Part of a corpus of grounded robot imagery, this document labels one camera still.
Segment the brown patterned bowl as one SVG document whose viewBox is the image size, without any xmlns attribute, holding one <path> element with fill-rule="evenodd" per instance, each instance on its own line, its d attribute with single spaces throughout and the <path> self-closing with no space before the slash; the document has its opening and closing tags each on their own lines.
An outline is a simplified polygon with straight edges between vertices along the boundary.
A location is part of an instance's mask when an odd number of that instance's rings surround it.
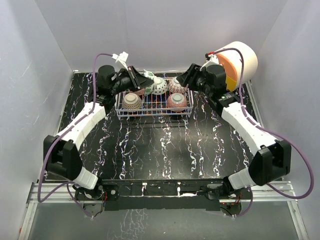
<svg viewBox="0 0 320 240">
<path fill-rule="evenodd" d="M 135 93 L 127 93 L 122 100 L 121 108 L 125 111 L 132 112 L 142 109 L 143 101 Z"/>
</svg>

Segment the round white mini drawer cabinet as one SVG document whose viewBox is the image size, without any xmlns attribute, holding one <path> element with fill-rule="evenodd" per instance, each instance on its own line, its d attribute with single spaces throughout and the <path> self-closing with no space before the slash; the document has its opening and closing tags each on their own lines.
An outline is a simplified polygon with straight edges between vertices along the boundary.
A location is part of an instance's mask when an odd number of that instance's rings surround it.
<svg viewBox="0 0 320 240">
<path fill-rule="evenodd" d="M 247 44 L 241 41 L 233 41 L 221 49 L 236 48 L 238 49 L 244 60 L 244 70 L 242 84 L 251 80 L 258 68 L 258 58 L 255 51 Z M 219 63 L 223 66 L 226 73 L 226 89 L 234 91 L 240 85 L 240 77 L 242 70 L 242 59 L 236 50 L 227 50 L 216 54 Z"/>
</svg>

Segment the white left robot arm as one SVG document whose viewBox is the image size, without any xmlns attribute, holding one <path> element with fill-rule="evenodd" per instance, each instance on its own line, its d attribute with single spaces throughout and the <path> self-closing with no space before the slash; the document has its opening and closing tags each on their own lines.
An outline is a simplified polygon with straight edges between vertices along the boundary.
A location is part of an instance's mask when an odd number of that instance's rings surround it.
<svg viewBox="0 0 320 240">
<path fill-rule="evenodd" d="M 140 74 L 133 66 L 115 71 L 103 65 L 93 77 L 92 97 L 81 112 L 57 136 L 48 135 L 43 141 L 45 170 L 63 177 L 83 188 L 93 200 L 103 195 L 99 178 L 88 171 L 81 160 L 79 149 L 95 126 L 114 108 L 116 95 L 126 90 L 138 91 L 151 86 L 154 80 Z"/>
</svg>

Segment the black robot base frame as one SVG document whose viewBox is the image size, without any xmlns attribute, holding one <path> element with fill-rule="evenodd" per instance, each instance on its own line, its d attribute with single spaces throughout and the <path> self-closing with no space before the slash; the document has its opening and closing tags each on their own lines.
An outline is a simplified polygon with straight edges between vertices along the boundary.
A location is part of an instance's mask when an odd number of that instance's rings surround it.
<svg viewBox="0 0 320 240">
<path fill-rule="evenodd" d="M 221 179 L 99 180 L 94 189 L 75 186 L 75 198 L 99 202 L 104 211 L 131 209 L 219 211 L 223 203 L 250 200 L 250 190 L 228 190 Z"/>
</svg>

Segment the white wire dish rack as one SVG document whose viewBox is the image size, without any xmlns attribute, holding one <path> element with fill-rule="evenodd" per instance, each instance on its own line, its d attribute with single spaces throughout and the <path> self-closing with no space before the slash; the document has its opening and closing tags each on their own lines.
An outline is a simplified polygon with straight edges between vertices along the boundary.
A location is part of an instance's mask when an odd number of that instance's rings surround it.
<svg viewBox="0 0 320 240">
<path fill-rule="evenodd" d="M 185 107 L 171 107 L 167 106 L 169 96 L 172 94 L 170 91 L 162 95 L 149 94 L 147 96 L 140 96 L 142 105 L 138 109 L 125 109 L 123 101 L 129 91 L 124 91 L 116 95 L 115 111 L 117 117 L 153 117 L 153 116 L 174 116 L 174 115 L 187 115 L 190 117 L 194 108 L 193 92 L 187 90 L 184 93 L 187 105 Z"/>
</svg>

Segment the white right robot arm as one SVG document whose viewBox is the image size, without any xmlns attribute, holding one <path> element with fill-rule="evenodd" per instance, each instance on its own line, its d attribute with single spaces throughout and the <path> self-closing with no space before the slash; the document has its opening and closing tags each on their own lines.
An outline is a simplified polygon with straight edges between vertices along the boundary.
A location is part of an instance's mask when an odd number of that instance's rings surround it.
<svg viewBox="0 0 320 240">
<path fill-rule="evenodd" d="M 182 87 L 205 94 L 210 107 L 242 137 L 253 154 L 248 167 L 223 179 L 221 192 L 233 199 L 241 189 L 263 186 L 290 173 L 291 145 L 261 130 L 240 98 L 227 90 L 227 75 L 221 65 L 201 68 L 192 64 L 176 79 Z"/>
</svg>

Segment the pink floral bowl back left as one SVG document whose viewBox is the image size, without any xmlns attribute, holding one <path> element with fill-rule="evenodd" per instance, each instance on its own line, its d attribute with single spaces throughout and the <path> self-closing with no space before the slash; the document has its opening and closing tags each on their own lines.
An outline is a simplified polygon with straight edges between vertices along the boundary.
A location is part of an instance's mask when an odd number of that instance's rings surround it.
<svg viewBox="0 0 320 240">
<path fill-rule="evenodd" d="M 138 95 L 138 96 L 142 96 L 142 95 L 144 95 L 144 93 L 145 93 L 145 89 L 144 89 L 144 88 L 141 88 L 141 89 L 139 89 L 139 90 L 137 90 L 137 91 L 134 91 L 134 93 L 135 93 L 136 95 Z"/>
</svg>

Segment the aluminium rail frame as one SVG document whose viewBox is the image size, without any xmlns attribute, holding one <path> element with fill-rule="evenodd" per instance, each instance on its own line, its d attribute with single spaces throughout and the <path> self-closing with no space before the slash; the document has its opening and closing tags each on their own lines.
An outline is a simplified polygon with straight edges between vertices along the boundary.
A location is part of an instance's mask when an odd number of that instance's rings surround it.
<svg viewBox="0 0 320 240">
<path fill-rule="evenodd" d="M 191 115 L 118 117 L 108 114 L 81 147 L 88 170 L 107 179 L 191 181 L 221 179 L 246 167 L 252 154 L 240 135 L 193 94 Z M 125 209 L 90 219 L 72 201 L 69 187 L 38 203 L 31 191 L 21 240 L 306 240 L 289 181 L 254 187 L 245 215 L 225 210 Z"/>
</svg>

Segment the pink floral bowl front right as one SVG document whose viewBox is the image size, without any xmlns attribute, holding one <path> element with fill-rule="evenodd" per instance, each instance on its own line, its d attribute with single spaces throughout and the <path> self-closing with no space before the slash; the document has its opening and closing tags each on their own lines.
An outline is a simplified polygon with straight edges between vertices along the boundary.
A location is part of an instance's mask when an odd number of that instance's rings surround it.
<svg viewBox="0 0 320 240">
<path fill-rule="evenodd" d="M 166 101 L 167 108 L 172 109 L 173 112 L 180 113 L 188 106 L 186 97 L 181 93 L 172 93 Z"/>
</svg>

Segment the white bowl red lattice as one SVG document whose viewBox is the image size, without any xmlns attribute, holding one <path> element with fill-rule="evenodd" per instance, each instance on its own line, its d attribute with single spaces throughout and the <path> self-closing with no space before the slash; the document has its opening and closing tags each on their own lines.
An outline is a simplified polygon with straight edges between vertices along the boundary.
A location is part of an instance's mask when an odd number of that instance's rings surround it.
<svg viewBox="0 0 320 240">
<path fill-rule="evenodd" d="M 180 85 L 179 81 L 177 80 L 177 77 L 172 78 L 168 82 L 167 88 L 171 94 L 179 93 L 179 94 L 184 95 L 187 92 L 187 88 L 182 87 Z"/>
</svg>

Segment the white bowl green leaves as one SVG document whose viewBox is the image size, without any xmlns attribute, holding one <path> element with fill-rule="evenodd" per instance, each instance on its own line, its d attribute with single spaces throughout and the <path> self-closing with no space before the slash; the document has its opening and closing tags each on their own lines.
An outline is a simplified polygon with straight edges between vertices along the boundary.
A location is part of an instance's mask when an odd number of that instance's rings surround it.
<svg viewBox="0 0 320 240">
<path fill-rule="evenodd" d="M 155 74 L 152 71 L 148 71 L 146 69 L 143 70 L 143 76 L 149 79 L 148 86 L 146 86 L 144 88 L 144 96 L 148 96 L 156 90 L 156 87 L 157 87 L 156 78 L 157 77 L 155 76 Z"/>
</svg>

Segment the pink floral bowl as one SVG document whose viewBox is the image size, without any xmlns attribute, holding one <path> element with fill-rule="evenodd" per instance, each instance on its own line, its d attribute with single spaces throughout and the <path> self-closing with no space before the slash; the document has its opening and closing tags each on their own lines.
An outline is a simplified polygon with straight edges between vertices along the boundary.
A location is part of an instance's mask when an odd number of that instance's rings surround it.
<svg viewBox="0 0 320 240">
<path fill-rule="evenodd" d="M 180 113 L 188 106 L 186 97 L 181 93 L 172 93 L 166 101 L 167 108 L 172 109 L 173 112 Z"/>
<path fill-rule="evenodd" d="M 138 95 L 138 96 L 142 96 L 142 95 L 144 95 L 144 93 L 145 93 L 145 89 L 144 89 L 144 88 L 141 88 L 141 89 L 139 89 L 139 90 L 137 90 L 137 91 L 134 91 L 134 93 L 135 93 L 136 95 Z"/>
</svg>

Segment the white bowl brown diamonds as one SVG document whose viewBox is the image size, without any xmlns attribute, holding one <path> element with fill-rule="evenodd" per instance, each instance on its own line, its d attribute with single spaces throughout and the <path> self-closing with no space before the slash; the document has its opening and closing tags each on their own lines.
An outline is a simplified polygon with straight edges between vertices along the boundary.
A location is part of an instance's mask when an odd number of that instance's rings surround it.
<svg viewBox="0 0 320 240">
<path fill-rule="evenodd" d="M 168 85 L 165 79 L 163 79 L 162 77 L 154 78 L 152 94 L 159 96 L 166 93 L 167 89 L 168 89 Z"/>
</svg>

